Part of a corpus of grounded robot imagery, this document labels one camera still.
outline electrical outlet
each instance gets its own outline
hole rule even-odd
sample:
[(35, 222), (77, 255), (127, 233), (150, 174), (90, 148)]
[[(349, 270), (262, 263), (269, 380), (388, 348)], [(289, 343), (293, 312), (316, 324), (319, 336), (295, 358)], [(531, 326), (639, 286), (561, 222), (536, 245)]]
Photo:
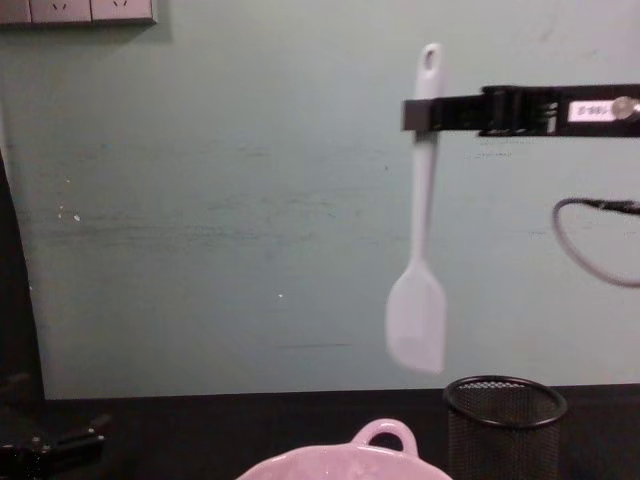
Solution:
[(91, 23), (89, 0), (31, 0), (33, 23)]
[(94, 22), (155, 23), (152, 0), (91, 0)]
[(30, 23), (29, 0), (0, 0), (0, 25)]

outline bowl handle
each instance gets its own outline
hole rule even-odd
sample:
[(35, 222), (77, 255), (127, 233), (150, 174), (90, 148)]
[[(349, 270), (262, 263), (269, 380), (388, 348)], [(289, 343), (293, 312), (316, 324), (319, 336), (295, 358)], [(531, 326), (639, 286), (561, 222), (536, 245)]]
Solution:
[(404, 423), (393, 420), (391, 418), (382, 418), (374, 420), (366, 425), (354, 437), (351, 443), (360, 445), (369, 445), (371, 440), (381, 433), (390, 433), (395, 435), (402, 442), (402, 452), (414, 457), (418, 456), (418, 447), (416, 445), (416, 437)]

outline dark tabletop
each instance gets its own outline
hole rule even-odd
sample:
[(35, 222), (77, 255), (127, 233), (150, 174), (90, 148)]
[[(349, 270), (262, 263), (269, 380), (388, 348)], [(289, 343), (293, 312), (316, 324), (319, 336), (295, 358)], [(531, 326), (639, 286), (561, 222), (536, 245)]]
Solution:
[[(640, 386), (560, 387), (561, 478), (640, 479)], [(405, 422), (420, 456), (447, 467), (447, 411), (441, 390), (228, 395), (47, 402), (38, 415), (52, 433), (113, 417), (100, 465), (72, 479), (232, 480), (275, 454), (350, 441), (383, 417)], [(381, 438), (380, 445), (394, 447)]]

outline spatula handle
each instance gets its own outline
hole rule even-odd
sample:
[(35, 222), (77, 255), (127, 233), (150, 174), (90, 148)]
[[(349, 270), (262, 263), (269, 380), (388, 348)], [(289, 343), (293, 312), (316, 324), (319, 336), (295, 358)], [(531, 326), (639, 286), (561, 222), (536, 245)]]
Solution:
[[(442, 47), (427, 45), (418, 59), (415, 98), (436, 98), (443, 93)], [(413, 154), (413, 206), (411, 222), (411, 261), (427, 259), (427, 236), (431, 222), (431, 203), (438, 151), (437, 133), (418, 133)]]

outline label sticker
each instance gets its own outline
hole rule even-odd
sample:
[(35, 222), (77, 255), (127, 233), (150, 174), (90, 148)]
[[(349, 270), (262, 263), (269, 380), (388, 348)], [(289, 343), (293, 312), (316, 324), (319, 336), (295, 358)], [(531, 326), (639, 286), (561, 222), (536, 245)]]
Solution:
[(613, 122), (615, 117), (611, 113), (613, 100), (593, 100), (585, 102), (571, 102), (569, 104), (570, 122)]

